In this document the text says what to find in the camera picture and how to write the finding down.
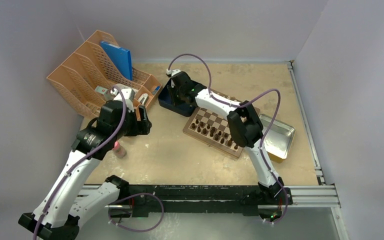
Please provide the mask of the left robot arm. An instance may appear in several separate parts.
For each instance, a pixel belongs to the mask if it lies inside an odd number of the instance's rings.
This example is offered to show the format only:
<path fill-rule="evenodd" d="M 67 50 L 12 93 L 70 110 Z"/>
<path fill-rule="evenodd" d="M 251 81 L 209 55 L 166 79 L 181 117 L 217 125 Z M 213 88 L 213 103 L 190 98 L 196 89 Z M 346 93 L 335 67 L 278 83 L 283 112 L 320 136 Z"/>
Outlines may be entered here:
<path fill-rule="evenodd" d="M 18 223 L 43 240 L 74 240 L 80 228 L 107 204 L 122 205 L 130 199 L 129 183 L 116 175 L 108 177 L 91 195 L 75 202 L 93 170 L 122 137 L 148 135 L 152 123 L 145 106 L 131 110 L 123 100 L 107 101 L 99 116 L 78 132 L 66 165 L 51 191 Z"/>

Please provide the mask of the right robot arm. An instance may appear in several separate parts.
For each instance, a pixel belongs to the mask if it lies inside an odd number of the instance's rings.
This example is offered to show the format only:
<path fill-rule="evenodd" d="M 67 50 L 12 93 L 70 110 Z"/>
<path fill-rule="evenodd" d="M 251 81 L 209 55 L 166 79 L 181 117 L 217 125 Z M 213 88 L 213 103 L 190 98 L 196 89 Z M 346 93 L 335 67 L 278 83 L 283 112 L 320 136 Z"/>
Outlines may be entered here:
<path fill-rule="evenodd" d="M 260 196 L 268 204 L 283 194 L 288 195 L 284 183 L 273 167 L 264 146 L 264 126 L 250 101 L 229 100 L 195 83 L 179 69 L 166 70 L 168 90 L 173 104 L 188 104 L 212 111 L 227 120 L 232 140 L 248 154 L 256 171 Z"/>

